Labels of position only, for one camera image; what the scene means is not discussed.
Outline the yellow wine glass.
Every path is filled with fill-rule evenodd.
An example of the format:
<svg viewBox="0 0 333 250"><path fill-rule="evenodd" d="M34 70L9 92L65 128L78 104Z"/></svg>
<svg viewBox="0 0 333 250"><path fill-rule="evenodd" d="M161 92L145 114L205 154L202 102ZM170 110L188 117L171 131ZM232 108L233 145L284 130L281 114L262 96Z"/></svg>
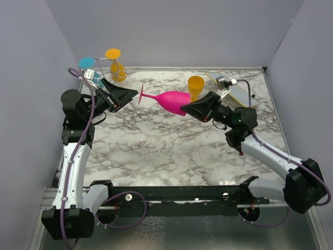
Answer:
<svg viewBox="0 0 333 250"><path fill-rule="evenodd" d="M190 94L190 102L198 99L204 88L205 81L201 76L191 76L187 82L188 92Z"/></svg>
<svg viewBox="0 0 333 250"><path fill-rule="evenodd" d="M121 56L121 51L117 48L111 48L105 52L105 57L112 60L112 65L110 67L111 78L114 82L123 82L127 73L124 66L118 62L118 58Z"/></svg>

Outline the pink wine glass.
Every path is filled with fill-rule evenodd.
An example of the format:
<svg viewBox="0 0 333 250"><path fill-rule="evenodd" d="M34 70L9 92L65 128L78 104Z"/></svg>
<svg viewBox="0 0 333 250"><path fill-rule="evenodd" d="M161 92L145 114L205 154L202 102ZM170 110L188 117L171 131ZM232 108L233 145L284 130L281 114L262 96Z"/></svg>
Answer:
<svg viewBox="0 0 333 250"><path fill-rule="evenodd" d="M179 116L186 116L186 113L181 110L182 106L190 103L190 94L181 91L167 91L159 95L148 95L143 93L144 85L142 85L138 104L140 104L142 97L149 97L156 100L159 105L166 111Z"/></svg>

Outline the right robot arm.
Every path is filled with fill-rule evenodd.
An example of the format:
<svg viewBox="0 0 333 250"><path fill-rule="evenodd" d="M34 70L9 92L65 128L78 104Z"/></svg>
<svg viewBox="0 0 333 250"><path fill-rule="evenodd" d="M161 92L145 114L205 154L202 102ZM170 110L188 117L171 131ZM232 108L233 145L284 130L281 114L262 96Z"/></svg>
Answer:
<svg viewBox="0 0 333 250"><path fill-rule="evenodd" d="M319 165L312 159L293 157L259 138L256 110L231 108L222 104L218 94L210 91L203 98L181 107L181 110L202 122L217 121L229 127L227 143L239 153L249 155L265 164L280 180L255 178L239 190L239 198L250 204L257 198L286 202L295 212L303 214L312 206L325 206L331 192L323 180Z"/></svg>

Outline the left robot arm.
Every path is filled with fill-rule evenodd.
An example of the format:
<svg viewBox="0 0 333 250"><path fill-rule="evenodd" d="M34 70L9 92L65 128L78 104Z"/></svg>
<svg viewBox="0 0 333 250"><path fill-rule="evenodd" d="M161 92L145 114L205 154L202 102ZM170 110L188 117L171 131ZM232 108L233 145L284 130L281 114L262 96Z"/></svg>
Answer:
<svg viewBox="0 0 333 250"><path fill-rule="evenodd" d="M41 216L54 240L91 237L99 207L112 204L115 198L110 180L93 181L88 192L83 193L84 172L95 133L92 120L106 111L116 113L138 91L116 86L106 79L102 83L104 88L94 90L92 95L70 89L60 98L65 114L61 176L51 208Z"/></svg>

